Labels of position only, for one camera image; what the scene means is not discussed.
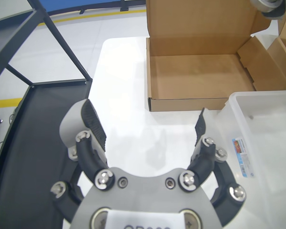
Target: yellow floor stripe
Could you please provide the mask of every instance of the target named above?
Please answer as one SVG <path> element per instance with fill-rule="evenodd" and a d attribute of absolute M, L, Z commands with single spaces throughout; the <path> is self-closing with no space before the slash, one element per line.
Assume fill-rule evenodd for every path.
<path fill-rule="evenodd" d="M 61 23 L 61 22 L 73 21 L 73 20 L 84 19 L 84 18 L 99 17 L 99 16 L 113 16 L 113 15 L 132 14 L 132 13 L 141 13 L 141 12 L 146 12 L 146 10 L 118 11 L 118 12 L 86 15 L 86 16 L 75 16 L 75 17 L 70 17 L 70 18 L 54 20 L 53 23 Z"/>
<path fill-rule="evenodd" d="M 0 99 L 0 108 L 16 107 L 22 98 L 15 99 Z"/>

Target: cardboard box lid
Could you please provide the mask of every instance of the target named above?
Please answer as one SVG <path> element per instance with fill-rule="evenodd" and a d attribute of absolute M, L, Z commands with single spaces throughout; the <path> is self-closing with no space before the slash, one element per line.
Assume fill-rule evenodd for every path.
<path fill-rule="evenodd" d="M 146 0 L 146 7 L 151 40 L 197 36 L 249 38 L 270 24 L 251 6 L 250 0 Z"/>

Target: black tray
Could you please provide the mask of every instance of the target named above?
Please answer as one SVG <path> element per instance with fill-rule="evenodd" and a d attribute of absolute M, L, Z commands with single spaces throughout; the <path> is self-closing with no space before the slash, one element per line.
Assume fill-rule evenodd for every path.
<path fill-rule="evenodd" d="M 70 80 L 28 88 L 0 151 L 0 229 L 62 228 L 50 188 L 59 180 L 76 182 L 80 169 L 68 158 L 59 125 L 90 87 Z"/>

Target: barcode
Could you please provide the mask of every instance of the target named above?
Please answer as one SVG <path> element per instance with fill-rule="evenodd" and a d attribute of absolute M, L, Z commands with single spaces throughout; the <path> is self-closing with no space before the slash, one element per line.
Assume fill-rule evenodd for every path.
<path fill-rule="evenodd" d="M 241 169 L 242 174 L 246 174 L 246 170 L 243 164 L 240 164 L 240 169 Z"/>

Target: metal bracket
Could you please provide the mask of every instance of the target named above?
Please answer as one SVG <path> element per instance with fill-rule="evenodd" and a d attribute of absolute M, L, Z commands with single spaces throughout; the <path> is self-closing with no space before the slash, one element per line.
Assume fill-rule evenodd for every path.
<path fill-rule="evenodd" d="M 222 228 L 216 212 L 202 188 L 194 192 L 184 192 L 178 185 L 168 188 L 168 178 L 178 181 L 184 169 L 174 169 L 158 177 L 137 177 L 119 168 L 110 168 L 116 179 L 126 178 L 125 188 L 119 187 L 119 181 L 113 187 L 102 192 L 93 186 L 78 208 L 71 229 L 91 228 L 94 214 L 102 208 L 120 211 L 179 213 L 192 210 L 200 218 L 203 228 Z"/>

